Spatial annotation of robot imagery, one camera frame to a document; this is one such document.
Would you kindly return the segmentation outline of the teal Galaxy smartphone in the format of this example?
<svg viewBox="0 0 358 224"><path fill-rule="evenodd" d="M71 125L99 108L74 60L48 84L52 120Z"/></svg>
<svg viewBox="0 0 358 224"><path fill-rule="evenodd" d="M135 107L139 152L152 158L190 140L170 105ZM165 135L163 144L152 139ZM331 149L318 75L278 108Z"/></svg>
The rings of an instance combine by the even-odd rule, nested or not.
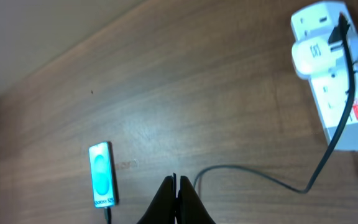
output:
<svg viewBox="0 0 358 224"><path fill-rule="evenodd" d="M113 207L116 205L116 190L110 144L101 142L91 146L88 152L94 206Z"/></svg>

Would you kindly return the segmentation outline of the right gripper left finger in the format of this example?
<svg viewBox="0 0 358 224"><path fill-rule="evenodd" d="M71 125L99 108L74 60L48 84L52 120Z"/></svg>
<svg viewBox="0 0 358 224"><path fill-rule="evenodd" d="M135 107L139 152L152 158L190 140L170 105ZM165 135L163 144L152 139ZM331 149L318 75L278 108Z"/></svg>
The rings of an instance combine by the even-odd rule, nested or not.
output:
<svg viewBox="0 0 358 224"><path fill-rule="evenodd" d="M177 199L176 174L166 176L138 224L174 224Z"/></svg>

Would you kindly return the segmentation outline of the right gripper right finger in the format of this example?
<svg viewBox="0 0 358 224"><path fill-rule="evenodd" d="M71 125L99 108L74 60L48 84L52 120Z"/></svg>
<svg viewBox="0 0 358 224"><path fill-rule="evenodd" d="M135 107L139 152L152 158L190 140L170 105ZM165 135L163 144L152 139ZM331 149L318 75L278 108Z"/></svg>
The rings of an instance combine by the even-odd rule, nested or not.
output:
<svg viewBox="0 0 358 224"><path fill-rule="evenodd" d="M186 176L180 177L175 216L177 223L181 224L216 223L205 209L189 178Z"/></svg>

